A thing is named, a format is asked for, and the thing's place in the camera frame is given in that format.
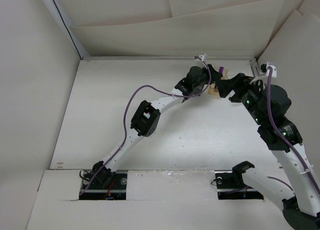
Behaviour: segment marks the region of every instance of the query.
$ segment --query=black bracket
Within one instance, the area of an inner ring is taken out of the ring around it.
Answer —
[[[131,129],[138,132],[138,136],[148,137],[154,133],[160,118],[160,110],[155,109],[151,102],[142,101],[131,120]]]
[[[248,169],[254,168],[255,165],[248,161],[244,161],[242,163],[239,163],[238,165],[234,166],[232,168],[232,173],[234,175],[234,180],[239,185],[244,185],[244,180],[242,178],[242,174],[245,173]]]
[[[317,216],[311,216],[300,211],[297,198],[282,200],[284,209],[283,216],[289,225],[295,230],[318,230],[320,229],[320,212]]]

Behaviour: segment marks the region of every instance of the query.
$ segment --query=white backdrop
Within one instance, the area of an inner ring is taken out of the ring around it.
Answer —
[[[0,0],[0,229],[25,229],[79,57],[41,0]]]

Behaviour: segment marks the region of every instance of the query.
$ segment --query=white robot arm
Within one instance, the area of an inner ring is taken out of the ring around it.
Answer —
[[[262,76],[254,79],[239,73],[232,79],[223,80],[222,74],[215,71],[212,65],[206,65],[204,58],[201,61],[205,68],[192,67],[167,96],[152,102],[141,102],[131,120],[130,129],[125,131],[125,140],[87,173],[85,177],[89,179],[89,184],[80,195],[93,182],[102,189],[108,189],[121,161],[139,141],[153,134],[162,113],[190,97],[200,95],[205,84],[215,83],[222,98],[234,91],[229,100],[242,103],[249,111],[259,126],[258,133],[262,140],[282,165],[293,191],[258,172],[249,162],[233,167],[228,180],[234,181],[239,188],[249,186],[263,194],[282,211],[293,229],[320,229],[319,180],[307,159],[296,126],[285,117],[291,100],[283,88],[271,85],[271,75],[276,68],[262,65],[261,71],[269,76],[270,83],[265,89]]]

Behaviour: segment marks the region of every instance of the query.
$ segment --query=purple cable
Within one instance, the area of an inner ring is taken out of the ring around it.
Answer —
[[[279,181],[279,182],[283,183],[284,185],[286,185],[287,187],[289,187],[291,191],[294,191],[294,189],[288,183],[286,183],[285,181],[282,181],[282,180],[280,180],[278,178],[275,178],[273,176],[268,176],[268,178],[276,180],[276,181]]]
[[[240,188],[240,189],[238,189],[238,190],[226,191],[225,193],[236,193],[236,192],[242,191],[242,190],[247,189],[247,188],[249,188],[249,187],[248,187],[248,186],[245,186],[245,187]]]
[[[196,97],[196,96],[200,96],[203,92],[206,91],[206,89],[208,88],[208,86],[210,85],[210,82],[211,82],[211,72],[210,72],[210,69],[208,67],[208,65],[206,64],[206,62],[202,61],[201,58],[199,56],[195,56],[196,59],[199,59],[203,64],[204,66],[206,67],[206,69],[208,70],[209,72],[209,82],[207,84],[207,86],[198,94],[195,94],[195,95],[192,95],[192,96],[183,96],[183,95],[175,95],[175,94],[170,94],[170,93],[167,93],[167,92],[164,92],[164,91],[161,91],[161,90],[158,90],[157,88],[151,86],[151,85],[144,85],[144,86],[140,86],[131,96],[131,98],[129,99],[129,102],[128,104],[126,105],[126,108],[125,108],[125,111],[124,111],[124,115],[123,115],[123,128],[124,128],[124,140],[123,142],[121,143],[120,147],[115,151],[115,153],[106,161],[103,163],[103,165],[98,169],[98,171],[95,172],[95,174],[92,176],[92,178],[90,179],[89,183],[87,184],[87,186],[85,187],[85,189],[79,194],[79,196],[81,196],[82,194],[85,193],[85,191],[88,190],[88,188],[90,187],[90,185],[92,184],[93,180],[95,179],[95,177],[98,175],[98,173],[112,160],[112,158],[114,158],[114,156],[121,150],[121,148],[124,146],[126,140],[127,140],[127,135],[128,135],[128,132],[127,132],[127,126],[126,126],[126,117],[127,117],[127,113],[128,113],[128,109],[129,109],[129,106],[132,102],[132,100],[134,99],[135,95],[143,88],[151,88],[159,93],[162,93],[164,95],[167,95],[167,96],[175,96],[175,97],[181,97],[181,98],[192,98],[192,97]]]
[[[277,133],[277,135],[290,147],[290,149],[294,152],[294,154],[300,160],[300,162],[303,165],[304,169],[307,170],[308,169],[308,165],[306,164],[306,162],[303,159],[303,157],[299,154],[298,150],[295,149],[295,147],[282,135],[282,133],[279,131],[278,127],[275,124],[274,118],[272,116],[272,110],[271,110],[271,79],[272,79],[273,69],[270,66],[269,66],[268,69],[270,70],[270,72],[269,72],[268,81],[267,81],[267,84],[266,84],[266,94],[267,94],[266,106],[267,106],[267,111],[268,111],[268,116],[269,116],[270,123],[271,123],[273,129],[275,130],[275,132]],[[314,185],[316,191],[320,195],[320,188],[319,188],[314,176],[311,174],[311,172],[307,172],[307,175],[308,175],[310,181],[312,182],[312,184]]]

